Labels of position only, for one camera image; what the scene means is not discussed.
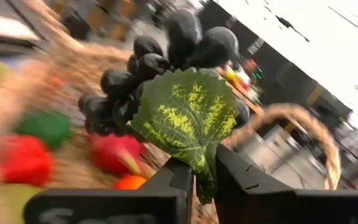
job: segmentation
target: black grapes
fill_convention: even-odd
[[[187,9],[174,12],[166,30],[168,58],[164,57],[157,40],[139,35],[134,41],[134,54],[127,62],[127,71],[106,70],[101,75],[100,87],[106,95],[84,94],[78,100],[88,133],[128,134],[131,130],[126,124],[138,111],[143,87],[155,76],[167,70],[214,68],[238,54],[236,36],[229,29],[215,27],[203,36],[199,19]],[[236,101],[236,106],[238,128],[247,122],[249,109],[241,100]]]

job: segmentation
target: wicker basket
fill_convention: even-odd
[[[63,98],[76,106],[81,93],[99,92],[100,75],[107,68],[126,69],[126,62],[131,52],[123,52],[114,47],[97,44],[81,43],[72,39],[64,32],[55,14],[42,0],[23,0],[39,17],[50,32],[50,51],[39,54],[32,63],[22,65],[20,76],[9,76],[0,85],[0,136],[7,133],[7,127],[29,107],[45,108],[57,98]],[[53,86],[53,77],[61,78],[70,84],[78,95],[68,94]],[[261,125],[274,119],[288,118],[297,121],[320,141],[327,155],[328,170],[325,183],[326,189],[335,189],[340,176],[338,150],[329,131],[316,118],[297,105],[272,105],[265,109],[261,116],[251,119],[246,127],[234,131],[223,143],[230,149],[247,139]],[[75,130],[75,137],[56,153],[53,180],[48,187],[64,188],[107,188],[114,181],[95,169],[87,155],[87,143],[83,128]],[[149,153],[145,160],[158,169],[169,158],[160,149],[146,144]],[[214,205],[201,206],[194,197],[192,223],[218,223]],[[4,210],[4,202],[0,197],[0,224],[9,223]]]

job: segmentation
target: red fruit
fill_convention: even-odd
[[[136,190],[144,183],[146,183],[146,179],[139,175],[129,175],[121,178],[116,182],[113,186],[114,189],[117,190]]]
[[[102,170],[114,174],[127,174],[132,170],[123,161],[123,156],[137,163],[140,155],[145,151],[145,147],[132,136],[108,136],[92,135],[92,158],[93,162]]]
[[[21,135],[7,140],[0,166],[5,183],[41,186],[50,178],[52,158],[41,140]]]

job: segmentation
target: orange fruit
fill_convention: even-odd
[[[117,190],[136,190],[144,183],[146,183],[146,179],[139,175],[129,175],[121,178],[116,182],[113,186],[114,189]]]

